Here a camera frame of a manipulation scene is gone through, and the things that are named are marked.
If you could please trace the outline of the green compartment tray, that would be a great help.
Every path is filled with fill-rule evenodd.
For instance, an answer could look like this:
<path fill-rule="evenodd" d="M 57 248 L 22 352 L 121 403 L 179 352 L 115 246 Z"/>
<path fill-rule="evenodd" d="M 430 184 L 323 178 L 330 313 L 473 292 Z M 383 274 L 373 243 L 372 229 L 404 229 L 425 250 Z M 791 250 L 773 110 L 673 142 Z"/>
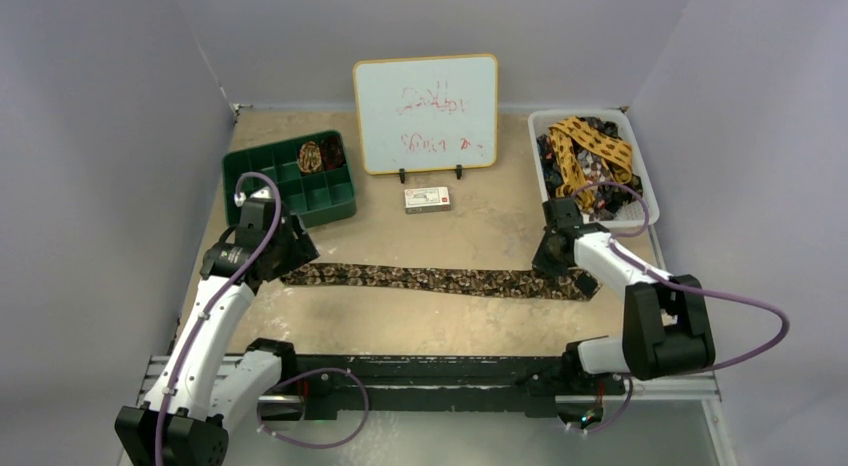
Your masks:
<path fill-rule="evenodd" d="M 340 169 L 303 175 L 297 165 L 303 143 L 315 141 L 320 145 L 331 135 L 341 136 L 336 130 L 325 130 L 226 154 L 221 165 L 227 223 L 232 225 L 239 220 L 233 196 L 237 180 L 247 172 L 258 172 L 273 180 L 286 208 L 297 214 L 307 228 L 352 217 L 357 211 L 356 190 L 345 147 L 346 165 Z"/>

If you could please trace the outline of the brown floral tie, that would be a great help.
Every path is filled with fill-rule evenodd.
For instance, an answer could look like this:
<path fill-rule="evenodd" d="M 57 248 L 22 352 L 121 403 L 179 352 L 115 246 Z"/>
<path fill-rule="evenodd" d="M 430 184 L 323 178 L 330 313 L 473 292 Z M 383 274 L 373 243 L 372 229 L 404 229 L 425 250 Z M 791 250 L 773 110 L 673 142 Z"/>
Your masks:
<path fill-rule="evenodd" d="M 353 263 L 311 263 L 281 276 L 291 286 L 395 288 L 512 299 L 589 301 L 600 283 L 572 268 L 549 276 L 537 270 L 419 268 Z"/>

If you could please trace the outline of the white plastic basket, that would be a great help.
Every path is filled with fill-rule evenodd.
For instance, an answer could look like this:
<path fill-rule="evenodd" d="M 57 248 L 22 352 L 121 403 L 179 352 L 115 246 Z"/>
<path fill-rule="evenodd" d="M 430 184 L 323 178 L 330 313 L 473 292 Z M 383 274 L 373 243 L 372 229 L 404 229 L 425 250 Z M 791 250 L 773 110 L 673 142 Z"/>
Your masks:
<path fill-rule="evenodd" d="M 618 127 L 619 137 L 632 147 L 634 173 L 641 180 L 643 191 L 641 198 L 646 209 L 640 206 L 638 202 L 631 203 L 620 209 L 612 220 L 602 221 L 601 224 L 610 230 L 634 230 L 644 224 L 645 217 L 648 218 L 648 225 L 655 224 L 660 217 L 660 209 L 634 130 L 622 111 L 603 108 L 560 108 L 532 112 L 527 119 L 531 148 L 536 148 L 537 137 L 547 133 L 550 126 L 572 116 L 595 117 L 615 123 Z"/>

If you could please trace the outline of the small white cardboard box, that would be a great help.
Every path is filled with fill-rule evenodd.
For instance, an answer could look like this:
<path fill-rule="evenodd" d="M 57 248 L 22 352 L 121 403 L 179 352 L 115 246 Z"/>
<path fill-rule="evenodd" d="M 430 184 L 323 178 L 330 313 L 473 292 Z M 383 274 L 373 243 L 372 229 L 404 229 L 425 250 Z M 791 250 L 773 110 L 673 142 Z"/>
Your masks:
<path fill-rule="evenodd" d="M 450 211 L 451 209 L 452 202 L 447 187 L 411 188 L 404 191 L 404 211 L 407 214 Z"/>

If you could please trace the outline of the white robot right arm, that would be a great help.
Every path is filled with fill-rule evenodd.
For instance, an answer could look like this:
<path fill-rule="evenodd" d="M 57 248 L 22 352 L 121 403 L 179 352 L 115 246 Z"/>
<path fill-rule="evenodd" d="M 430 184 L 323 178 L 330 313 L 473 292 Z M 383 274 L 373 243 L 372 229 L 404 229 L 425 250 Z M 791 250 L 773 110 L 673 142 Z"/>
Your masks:
<path fill-rule="evenodd" d="M 571 198 L 550 199 L 543 211 L 534 269 L 547 278 L 582 270 L 623 302 L 619 336 L 567 345 L 561 378 L 569 390 L 584 393 L 604 374 L 651 380 L 714 364 L 710 320 L 694 276 L 657 270 L 626 251 L 607 228 L 585 222 Z"/>

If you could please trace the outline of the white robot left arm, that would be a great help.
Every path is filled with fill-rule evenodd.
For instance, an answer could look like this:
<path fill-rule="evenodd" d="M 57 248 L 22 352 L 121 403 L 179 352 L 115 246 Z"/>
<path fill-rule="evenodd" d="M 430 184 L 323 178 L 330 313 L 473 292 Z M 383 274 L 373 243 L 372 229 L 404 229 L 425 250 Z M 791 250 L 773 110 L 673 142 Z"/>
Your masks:
<path fill-rule="evenodd" d="M 261 387 L 284 395 L 297 385 L 291 347 L 263 340 L 225 380 L 228 344 L 260 286 L 315 260 L 300 218 L 280 200 L 252 197 L 202 257 L 191 317 L 164 369 L 137 406 L 124 406 L 115 431 L 133 465 L 220 465 L 230 431 Z"/>

